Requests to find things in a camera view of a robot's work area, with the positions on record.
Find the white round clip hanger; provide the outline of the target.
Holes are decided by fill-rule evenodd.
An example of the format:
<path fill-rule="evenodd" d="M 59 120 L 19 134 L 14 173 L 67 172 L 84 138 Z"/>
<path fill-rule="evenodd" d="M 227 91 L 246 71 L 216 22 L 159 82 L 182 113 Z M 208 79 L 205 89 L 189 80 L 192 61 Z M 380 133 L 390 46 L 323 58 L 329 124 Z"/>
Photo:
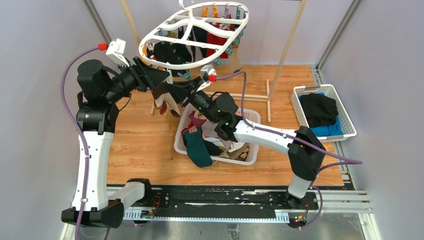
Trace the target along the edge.
<path fill-rule="evenodd" d="M 249 22 L 248 7 L 235 1 L 209 1 L 185 6 L 155 27 L 139 43 L 147 65 L 189 70 L 220 64 L 234 54 Z"/>

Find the dark teal sock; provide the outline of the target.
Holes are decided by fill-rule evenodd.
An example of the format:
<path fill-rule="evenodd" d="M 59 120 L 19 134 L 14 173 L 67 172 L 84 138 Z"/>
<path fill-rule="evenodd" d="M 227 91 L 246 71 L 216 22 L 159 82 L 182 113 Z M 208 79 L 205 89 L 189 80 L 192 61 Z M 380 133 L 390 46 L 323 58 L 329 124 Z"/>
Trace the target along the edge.
<path fill-rule="evenodd" d="M 182 137 L 188 157 L 198 168 L 210 167 L 213 164 L 198 126 L 185 129 L 182 132 Z"/>

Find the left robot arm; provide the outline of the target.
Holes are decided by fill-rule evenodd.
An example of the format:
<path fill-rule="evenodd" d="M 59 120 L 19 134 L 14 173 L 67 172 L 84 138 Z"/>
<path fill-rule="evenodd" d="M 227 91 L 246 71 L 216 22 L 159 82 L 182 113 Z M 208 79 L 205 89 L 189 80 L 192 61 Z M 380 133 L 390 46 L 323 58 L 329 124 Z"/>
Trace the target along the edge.
<path fill-rule="evenodd" d="M 79 169 L 71 206 L 61 214 L 64 223 L 80 227 L 118 228 L 125 211 L 134 203 L 145 207 L 154 199 L 151 183 L 132 178 L 118 191 L 108 194 L 108 159 L 120 113 L 117 102 L 128 98 L 133 90 L 156 89 L 169 73 L 134 64 L 115 72 L 98 59 L 90 59 L 77 68 L 78 112 L 71 116 L 79 139 Z"/>

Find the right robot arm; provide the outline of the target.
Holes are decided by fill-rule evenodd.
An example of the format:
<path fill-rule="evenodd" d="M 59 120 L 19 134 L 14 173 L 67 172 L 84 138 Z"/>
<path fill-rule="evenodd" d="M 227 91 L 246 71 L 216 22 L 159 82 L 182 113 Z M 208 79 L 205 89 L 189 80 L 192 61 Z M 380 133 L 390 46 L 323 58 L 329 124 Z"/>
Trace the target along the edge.
<path fill-rule="evenodd" d="M 306 202 L 306 192 L 315 181 L 326 155 L 326 149 L 311 129 L 279 129 L 245 118 L 228 92 L 211 97 L 201 90 L 201 77 L 191 81 L 165 83 L 172 98 L 183 107 L 190 104 L 207 120 L 216 124 L 214 131 L 223 139 L 263 146 L 289 157 L 293 177 L 282 202 L 297 209 Z"/>

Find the teal clip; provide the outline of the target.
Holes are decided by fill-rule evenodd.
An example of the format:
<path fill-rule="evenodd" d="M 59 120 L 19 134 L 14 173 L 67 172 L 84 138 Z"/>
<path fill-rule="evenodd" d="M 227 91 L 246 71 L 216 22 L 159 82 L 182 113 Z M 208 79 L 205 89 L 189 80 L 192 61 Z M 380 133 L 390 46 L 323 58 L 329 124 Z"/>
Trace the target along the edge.
<path fill-rule="evenodd" d="M 185 80 L 188 80 L 188 81 L 192 79 L 191 78 L 191 75 L 190 75 L 190 72 L 189 72 L 188 69 L 186 69 L 186 70 L 178 70 L 177 71 L 177 75 L 179 77 L 181 77 L 181 78 L 184 78 Z"/>

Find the beige brown striped sock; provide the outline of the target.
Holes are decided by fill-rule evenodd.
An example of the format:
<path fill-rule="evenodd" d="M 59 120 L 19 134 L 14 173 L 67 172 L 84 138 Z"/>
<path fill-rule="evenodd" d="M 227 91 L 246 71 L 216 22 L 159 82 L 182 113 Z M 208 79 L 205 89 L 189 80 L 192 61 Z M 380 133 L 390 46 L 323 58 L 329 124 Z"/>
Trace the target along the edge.
<path fill-rule="evenodd" d="M 176 118 L 181 117 L 180 109 L 164 83 L 159 85 L 151 93 L 154 99 L 154 105 L 159 110 L 160 115 L 165 114 L 169 110 L 172 116 Z"/>

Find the black hanging sock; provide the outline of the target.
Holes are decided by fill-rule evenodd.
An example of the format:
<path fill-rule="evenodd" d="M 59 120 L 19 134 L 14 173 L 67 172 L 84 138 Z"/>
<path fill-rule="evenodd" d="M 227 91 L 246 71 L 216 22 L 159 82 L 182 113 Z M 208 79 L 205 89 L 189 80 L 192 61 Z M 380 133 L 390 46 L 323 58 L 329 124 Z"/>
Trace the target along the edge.
<path fill-rule="evenodd" d="M 188 36 L 188 40 L 207 43 L 207 31 L 194 26 Z M 185 44 L 170 42 L 158 42 L 154 44 L 153 55 L 157 61 L 168 62 L 170 64 L 181 65 L 196 61 L 196 46 L 186 46 Z"/>

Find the tan striped hanging sock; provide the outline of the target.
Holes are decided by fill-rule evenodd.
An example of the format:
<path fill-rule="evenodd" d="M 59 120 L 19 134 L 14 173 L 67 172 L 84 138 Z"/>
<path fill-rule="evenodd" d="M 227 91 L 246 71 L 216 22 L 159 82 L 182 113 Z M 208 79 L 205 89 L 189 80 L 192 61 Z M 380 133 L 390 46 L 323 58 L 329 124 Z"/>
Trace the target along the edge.
<path fill-rule="evenodd" d="M 239 72 L 242 68 L 241 60 L 238 56 L 238 46 L 231 47 L 231 54 L 228 55 L 229 70 L 231 74 Z"/>

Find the red hanging sock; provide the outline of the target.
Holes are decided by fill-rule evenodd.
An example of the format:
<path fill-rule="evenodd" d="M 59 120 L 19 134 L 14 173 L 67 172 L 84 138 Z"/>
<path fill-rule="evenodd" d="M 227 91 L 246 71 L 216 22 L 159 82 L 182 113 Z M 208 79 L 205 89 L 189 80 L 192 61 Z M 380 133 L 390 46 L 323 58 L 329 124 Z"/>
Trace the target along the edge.
<path fill-rule="evenodd" d="M 230 25 L 226 24 L 226 23 L 212 23 L 212 25 L 220 30 L 230 30 Z M 212 45 L 224 45 L 226 43 L 227 39 L 226 38 L 222 38 L 219 37 L 217 35 L 214 35 L 210 32 L 208 32 L 206 34 L 206 43 L 207 44 L 212 44 Z M 206 49 L 206 57 L 211 56 L 212 54 L 215 53 L 215 50 L 211 49 L 211 48 L 207 48 Z"/>

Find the white sock laundry basket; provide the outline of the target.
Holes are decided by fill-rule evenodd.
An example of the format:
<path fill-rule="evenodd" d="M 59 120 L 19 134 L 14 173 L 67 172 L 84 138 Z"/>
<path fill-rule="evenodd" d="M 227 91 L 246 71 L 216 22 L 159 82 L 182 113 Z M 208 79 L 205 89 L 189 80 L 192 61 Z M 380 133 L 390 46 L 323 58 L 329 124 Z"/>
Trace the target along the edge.
<path fill-rule="evenodd" d="M 181 135 L 181 132 L 191 122 L 188 116 L 195 110 L 196 109 L 191 104 L 188 104 L 181 113 L 177 131 L 175 133 L 174 144 L 173 144 L 174 150 L 179 154 L 187 155 L 186 146 L 184 145 L 183 136 Z M 261 116 L 257 111 L 251 110 L 251 109 L 244 109 L 243 112 L 247 120 L 252 120 L 254 123 L 258 123 L 258 124 L 261 123 Z M 221 161 L 226 163 L 250 166 L 256 162 L 258 152 L 259 152 L 259 145 L 250 143 L 249 152 L 247 157 L 245 158 L 245 161 L 219 157 L 219 156 L 211 156 L 211 159 L 213 161 Z"/>

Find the white side basket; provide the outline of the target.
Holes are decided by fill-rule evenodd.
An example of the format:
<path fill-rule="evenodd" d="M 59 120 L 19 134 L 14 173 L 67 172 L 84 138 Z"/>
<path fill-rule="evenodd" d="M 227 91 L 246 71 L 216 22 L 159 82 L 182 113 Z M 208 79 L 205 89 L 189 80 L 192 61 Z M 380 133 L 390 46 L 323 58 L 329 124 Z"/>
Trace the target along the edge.
<path fill-rule="evenodd" d="M 336 128 L 339 129 L 342 134 L 333 134 L 334 131 L 331 131 L 330 135 L 326 134 L 323 136 L 317 136 L 317 138 L 322 143 L 327 142 L 340 142 L 347 140 L 350 137 L 357 135 L 357 131 L 342 103 L 339 98 L 337 91 L 334 86 L 331 84 L 319 84 L 319 85 L 310 85 L 310 86 L 297 86 L 293 89 L 291 102 L 297 116 L 298 122 L 301 126 L 310 127 L 304 109 L 301 105 L 300 97 L 307 94 L 320 94 L 331 99 L 335 100 L 337 111 L 338 111 L 338 121 L 336 122 Z"/>

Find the black folded garment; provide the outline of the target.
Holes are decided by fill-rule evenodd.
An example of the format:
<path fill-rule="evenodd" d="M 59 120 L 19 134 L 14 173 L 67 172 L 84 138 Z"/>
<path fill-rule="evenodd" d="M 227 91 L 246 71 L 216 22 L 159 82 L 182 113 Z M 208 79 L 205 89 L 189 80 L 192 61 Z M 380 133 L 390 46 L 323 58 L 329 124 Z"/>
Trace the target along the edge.
<path fill-rule="evenodd" d="M 337 122 L 337 101 L 324 94 L 309 93 L 299 97 L 306 121 L 311 128 L 332 126 Z"/>

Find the blue folded garment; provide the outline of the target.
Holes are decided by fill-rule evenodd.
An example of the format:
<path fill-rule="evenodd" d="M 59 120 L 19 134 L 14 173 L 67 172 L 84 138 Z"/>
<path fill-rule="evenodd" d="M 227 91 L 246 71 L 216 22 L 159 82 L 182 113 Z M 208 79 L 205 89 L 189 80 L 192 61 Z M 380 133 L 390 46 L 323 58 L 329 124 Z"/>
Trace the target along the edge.
<path fill-rule="evenodd" d="M 328 125 L 328 126 L 319 126 L 319 127 L 312 127 L 310 128 L 312 130 L 312 132 L 316 135 L 316 136 L 325 136 L 325 135 L 330 135 L 331 132 L 333 131 L 334 135 L 342 134 L 342 132 L 336 128 L 336 124 L 334 125 Z"/>

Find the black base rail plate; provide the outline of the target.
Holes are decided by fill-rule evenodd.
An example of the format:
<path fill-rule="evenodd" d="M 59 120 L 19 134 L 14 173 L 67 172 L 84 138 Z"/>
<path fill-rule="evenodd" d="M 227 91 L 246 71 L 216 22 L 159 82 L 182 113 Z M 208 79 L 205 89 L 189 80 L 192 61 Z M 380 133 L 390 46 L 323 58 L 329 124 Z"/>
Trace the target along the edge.
<path fill-rule="evenodd" d="M 134 220 L 290 221 L 286 214 L 318 210 L 317 195 L 301 200 L 286 188 L 253 186 L 154 185 L 146 200 L 134 203 L 127 217 Z"/>

